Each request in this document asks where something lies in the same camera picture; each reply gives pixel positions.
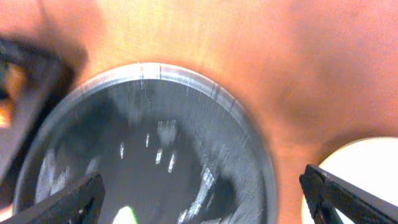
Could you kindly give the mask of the light green plate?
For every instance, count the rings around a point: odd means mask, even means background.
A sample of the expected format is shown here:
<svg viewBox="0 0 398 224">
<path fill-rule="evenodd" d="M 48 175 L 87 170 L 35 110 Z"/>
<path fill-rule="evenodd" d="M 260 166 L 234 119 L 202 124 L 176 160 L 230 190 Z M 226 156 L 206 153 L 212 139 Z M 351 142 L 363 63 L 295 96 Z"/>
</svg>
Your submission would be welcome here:
<svg viewBox="0 0 398 224">
<path fill-rule="evenodd" d="M 351 142 L 328 156 L 318 167 L 397 207 L 397 138 Z M 340 211 L 337 214 L 341 223 L 353 223 Z M 315 223 L 304 195 L 301 216 L 302 223 Z"/>
</svg>

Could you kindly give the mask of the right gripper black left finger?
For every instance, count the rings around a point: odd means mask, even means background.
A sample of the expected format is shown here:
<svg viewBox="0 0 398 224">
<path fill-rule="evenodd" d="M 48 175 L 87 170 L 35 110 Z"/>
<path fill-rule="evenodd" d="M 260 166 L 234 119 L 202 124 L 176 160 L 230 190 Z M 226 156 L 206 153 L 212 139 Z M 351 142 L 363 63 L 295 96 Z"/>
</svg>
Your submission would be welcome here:
<svg viewBox="0 0 398 224">
<path fill-rule="evenodd" d="M 98 223 L 104 196 L 103 179 L 95 172 L 1 224 Z"/>
</svg>

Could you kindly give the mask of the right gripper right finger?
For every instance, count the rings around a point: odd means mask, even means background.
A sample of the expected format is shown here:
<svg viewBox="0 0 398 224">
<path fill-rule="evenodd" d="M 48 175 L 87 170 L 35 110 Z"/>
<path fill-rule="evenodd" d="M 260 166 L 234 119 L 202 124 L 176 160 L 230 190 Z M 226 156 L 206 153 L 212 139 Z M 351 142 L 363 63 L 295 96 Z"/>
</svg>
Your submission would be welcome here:
<svg viewBox="0 0 398 224">
<path fill-rule="evenodd" d="M 299 182 L 316 224 L 341 223 L 340 211 L 353 223 L 397 224 L 397 207 L 319 168 L 307 165 Z"/>
</svg>

